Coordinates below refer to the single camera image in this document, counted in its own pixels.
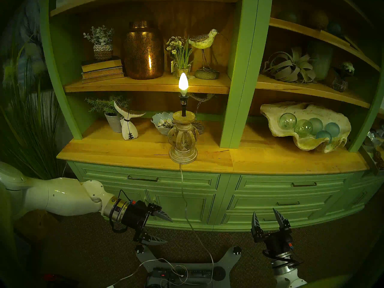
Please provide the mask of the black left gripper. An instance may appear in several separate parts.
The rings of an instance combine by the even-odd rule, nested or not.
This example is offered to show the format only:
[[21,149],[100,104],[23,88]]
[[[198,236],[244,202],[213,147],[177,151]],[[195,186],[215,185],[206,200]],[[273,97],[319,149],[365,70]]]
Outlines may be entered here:
[[121,218],[121,223],[125,225],[125,228],[121,229],[121,232],[126,232],[128,228],[134,229],[135,234],[133,240],[143,245],[166,244],[166,240],[150,235],[144,230],[149,216],[155,216],[167,222],[173,222],[169,215],[162,210],[161,206],[152,203],[146,205],[144,201],[132,200],[125,208],[125,212]]

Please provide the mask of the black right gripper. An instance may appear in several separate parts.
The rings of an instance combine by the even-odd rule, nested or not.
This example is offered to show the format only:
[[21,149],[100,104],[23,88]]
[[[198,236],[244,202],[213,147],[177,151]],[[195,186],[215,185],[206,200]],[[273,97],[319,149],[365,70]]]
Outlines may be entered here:
[[278,255],[293,250],[292,230],[289,220],[284,218],[284,216],[275,208],[273,208],[273,212],[279,224],[279,231],[267,233],[266,238],[256,213],[253,212],[252,214],[252,237],[255,243],[264,241],[266,245],[264,255],[266,257],[277,257]]

